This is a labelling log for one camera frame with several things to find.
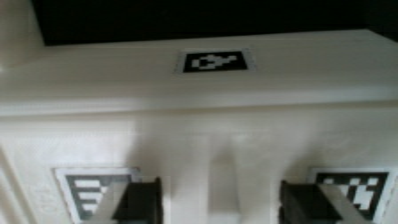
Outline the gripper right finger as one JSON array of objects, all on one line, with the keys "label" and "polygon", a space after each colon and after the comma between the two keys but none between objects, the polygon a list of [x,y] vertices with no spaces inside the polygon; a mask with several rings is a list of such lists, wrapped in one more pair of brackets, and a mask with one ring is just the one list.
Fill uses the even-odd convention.
[{"label": "gripper right finger", "polygon": [[358,214],[334,189],[280,181],[279,224],[357,224]]}]

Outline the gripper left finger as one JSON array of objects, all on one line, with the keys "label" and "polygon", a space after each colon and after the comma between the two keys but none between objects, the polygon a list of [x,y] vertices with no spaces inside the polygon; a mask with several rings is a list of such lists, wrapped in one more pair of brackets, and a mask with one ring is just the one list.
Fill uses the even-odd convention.
[{"label": "gripper left finger", "polygon": [[117,224],[163,224],[161,179],[129,183],[112,220]]}]

